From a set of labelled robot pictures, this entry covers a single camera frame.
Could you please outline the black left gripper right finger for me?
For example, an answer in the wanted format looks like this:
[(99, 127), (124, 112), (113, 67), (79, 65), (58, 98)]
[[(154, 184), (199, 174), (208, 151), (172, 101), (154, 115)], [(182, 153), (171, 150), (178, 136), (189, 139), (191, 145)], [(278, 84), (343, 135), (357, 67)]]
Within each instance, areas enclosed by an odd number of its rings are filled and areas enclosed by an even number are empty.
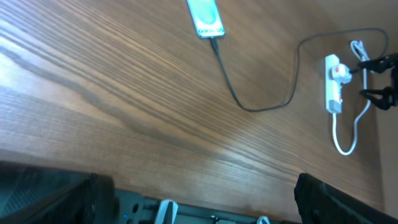
[(303, 223), (397, 224), (376, 210), (308, 173), (301, 173), (294, 197)]

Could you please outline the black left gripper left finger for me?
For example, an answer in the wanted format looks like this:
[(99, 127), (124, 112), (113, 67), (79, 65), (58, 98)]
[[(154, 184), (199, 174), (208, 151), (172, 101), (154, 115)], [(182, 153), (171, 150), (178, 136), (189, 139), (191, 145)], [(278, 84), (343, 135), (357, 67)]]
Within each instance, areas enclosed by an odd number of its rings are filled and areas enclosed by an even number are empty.
[(1, 161), (1, 223), (117, 223), (107, 175)]

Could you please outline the Galaxy S25 smartphone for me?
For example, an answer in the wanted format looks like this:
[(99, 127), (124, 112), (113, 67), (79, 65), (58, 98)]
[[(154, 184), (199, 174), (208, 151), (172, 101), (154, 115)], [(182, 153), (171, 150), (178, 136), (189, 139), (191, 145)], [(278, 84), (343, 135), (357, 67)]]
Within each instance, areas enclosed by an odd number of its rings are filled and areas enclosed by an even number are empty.
[(225, 35), (215, 0), (187, 0), (187, 4), (199, 37), (215, 38)]

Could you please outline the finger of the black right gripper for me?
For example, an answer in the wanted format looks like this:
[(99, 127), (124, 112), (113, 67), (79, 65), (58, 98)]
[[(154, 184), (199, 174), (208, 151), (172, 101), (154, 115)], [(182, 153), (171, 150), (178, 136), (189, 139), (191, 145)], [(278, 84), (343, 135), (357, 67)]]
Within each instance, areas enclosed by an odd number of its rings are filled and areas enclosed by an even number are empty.
[(388, 110), (390, 107), (397, 106), (397, 92), (391, 86), (382, 90), (361, 90), (359, 94), (381, 110)]
[(392, 73), (397, 73), (397, 53), (358, 63), (356, 72), (363, 69), (377, 73), (383, 73), (388, 69), (392, 69)]

